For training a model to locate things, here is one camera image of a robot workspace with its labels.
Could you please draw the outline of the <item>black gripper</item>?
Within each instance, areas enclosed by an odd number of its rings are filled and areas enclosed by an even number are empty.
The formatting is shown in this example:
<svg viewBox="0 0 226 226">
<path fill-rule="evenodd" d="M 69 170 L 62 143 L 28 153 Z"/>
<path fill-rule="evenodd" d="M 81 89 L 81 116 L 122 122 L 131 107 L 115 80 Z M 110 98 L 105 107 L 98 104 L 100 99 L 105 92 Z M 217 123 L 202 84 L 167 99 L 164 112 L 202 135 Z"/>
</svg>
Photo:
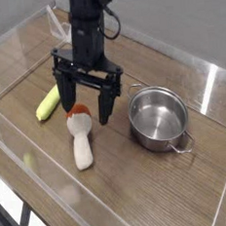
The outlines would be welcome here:
<svg viewBox="0 0 226 226">
<path fill-rule="evenodd" d="M 98 119 L 106 125 L 113 112 L 116 96 L 121 93 L 122 67 L 114 64 L 104 53 L 103 18 L 71 24 L 71 49 L 52 50 L 53 75 L 62 108 L 69 112 L 76 101 L 77 84 L 99 90 Z"/>
</svg>

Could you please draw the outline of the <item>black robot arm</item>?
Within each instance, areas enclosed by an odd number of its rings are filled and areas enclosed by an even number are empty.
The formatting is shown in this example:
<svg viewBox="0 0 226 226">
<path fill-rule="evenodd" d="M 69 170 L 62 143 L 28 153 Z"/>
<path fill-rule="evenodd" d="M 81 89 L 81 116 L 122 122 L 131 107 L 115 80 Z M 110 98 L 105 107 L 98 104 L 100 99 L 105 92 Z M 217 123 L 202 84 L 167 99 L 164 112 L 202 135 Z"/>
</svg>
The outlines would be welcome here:
<svg viewBox="0 0 226 226">
<path fill-rule="evenodd" d="M 98 119 L 103 125 L 113 112 L 115 98 L 121 94 L 123 74 L 123 68 L 104 53 L 104 14 L 116 16 L 108 7 L 111 2 L 69 0 L 72 48 L 52 50 L 52 70 L 62 108 L 69 111 L 74 106 L 78 84 L 98 90 Z"/>
</svg>

